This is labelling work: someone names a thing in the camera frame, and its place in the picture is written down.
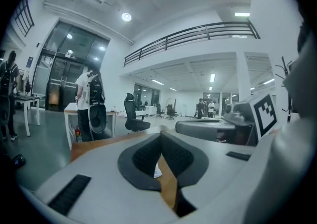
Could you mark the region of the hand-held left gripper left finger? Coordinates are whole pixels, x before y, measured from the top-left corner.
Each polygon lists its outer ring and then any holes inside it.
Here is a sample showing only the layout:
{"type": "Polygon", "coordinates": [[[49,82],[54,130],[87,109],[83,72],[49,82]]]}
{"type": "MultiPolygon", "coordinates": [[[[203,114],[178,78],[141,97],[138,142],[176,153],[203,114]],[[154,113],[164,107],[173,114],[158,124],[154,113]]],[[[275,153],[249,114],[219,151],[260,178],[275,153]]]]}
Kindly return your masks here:
{"type": "Polygon", "coordinates": [[[32,193],[33,207],[52,224],[171,224],[177,214],[164,202],[150,168],[160,157],[154,133],[89,150],[32,193]]]}

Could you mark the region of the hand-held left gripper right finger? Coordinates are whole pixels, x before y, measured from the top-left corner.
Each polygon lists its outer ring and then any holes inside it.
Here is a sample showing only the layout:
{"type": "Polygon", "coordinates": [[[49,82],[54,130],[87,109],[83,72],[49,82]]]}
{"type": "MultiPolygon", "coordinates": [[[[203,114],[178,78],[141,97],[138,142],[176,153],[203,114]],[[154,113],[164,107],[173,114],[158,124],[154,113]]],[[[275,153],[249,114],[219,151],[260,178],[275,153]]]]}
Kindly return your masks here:
{"type": "Polygon", "coordinates": [[[267,164],[274,135],[255,147],[161,132],[161,152],[177,180],[181,218],[240,218],[267,164]]]}

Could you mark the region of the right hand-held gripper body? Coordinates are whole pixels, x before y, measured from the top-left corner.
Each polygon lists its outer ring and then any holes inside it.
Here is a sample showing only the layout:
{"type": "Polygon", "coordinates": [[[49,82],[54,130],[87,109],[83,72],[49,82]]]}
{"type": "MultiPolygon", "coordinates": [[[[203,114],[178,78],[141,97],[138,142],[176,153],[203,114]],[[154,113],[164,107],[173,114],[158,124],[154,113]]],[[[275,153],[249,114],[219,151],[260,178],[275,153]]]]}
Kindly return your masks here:
{"type": "Polygon", "coordinates": [[[256,146],[277,124],[272,95],[261,93],[231,106],[222,118],[237,129],[237,144],[256,146]]]}

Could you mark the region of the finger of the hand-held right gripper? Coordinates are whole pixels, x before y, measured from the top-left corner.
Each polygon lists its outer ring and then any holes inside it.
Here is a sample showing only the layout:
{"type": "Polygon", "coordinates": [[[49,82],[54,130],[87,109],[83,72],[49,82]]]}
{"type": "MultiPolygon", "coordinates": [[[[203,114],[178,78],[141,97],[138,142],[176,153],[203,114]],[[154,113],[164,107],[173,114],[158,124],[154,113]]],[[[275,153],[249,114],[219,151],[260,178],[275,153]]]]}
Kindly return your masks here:
{"type": "Polygon", "coordinates": [[[234,140],[236,136],[234,124],[215,118],[178,121],[175,131],[186,136],[214,142],[234,140]]]}

